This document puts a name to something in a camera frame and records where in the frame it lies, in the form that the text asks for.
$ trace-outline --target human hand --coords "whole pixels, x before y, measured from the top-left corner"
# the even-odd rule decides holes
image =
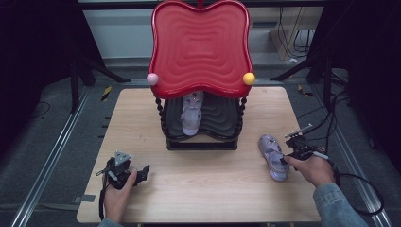
[[[336,182],[331,165],[321,157],[312,155],[307,160],[301,161],[290,156],[284,156],[284,160],[289,165],[297,168],[304,178],[315,187],[325,183]]]
[[[126,184],[121,188],[121,190],[115,189],[111,185],[107,187],[104,198],[106,218],[119,224],[122,223],[124,213],[127,209],[129,196],[136,180],[136,175],[137,172],[135,170],[130,174]]]

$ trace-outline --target sleeve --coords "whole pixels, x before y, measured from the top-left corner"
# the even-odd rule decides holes
[[[318,186],[313,200],[322,226],[368,226],[335,183]]]
[[[124,226],[108,218],[104,218],[97,227],[124,227]]]

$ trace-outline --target orange ball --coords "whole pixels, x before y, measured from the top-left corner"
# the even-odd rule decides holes
[[[246,73],[242,78],[242,80],[244,80],[244,83],[247,85],[253,85],[254,81],[256,80],[256,77],[254,76],[253,73]]]

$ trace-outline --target red tray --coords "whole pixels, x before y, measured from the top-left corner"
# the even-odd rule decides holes
[[[220,0],[204,8],[165,1],[152,13],[153,54],[149,72],[156,97],[177,98],[203,90],[218,96],[247,96],[253,73],[248,51],[249,13],[236,0]]]

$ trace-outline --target shoe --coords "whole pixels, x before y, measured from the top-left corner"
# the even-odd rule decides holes
[[[197,91],[183,97],[183,113],[181,120],[183,133],[195,135],[201,124],[201,105],[203,103],[203,91]]]
[[[276,182],[285,181],[289,165],[282,162],[283,153],[277,140],[271,135],[264,134],[259,139],[259,149],[268,162],[271,177]]]

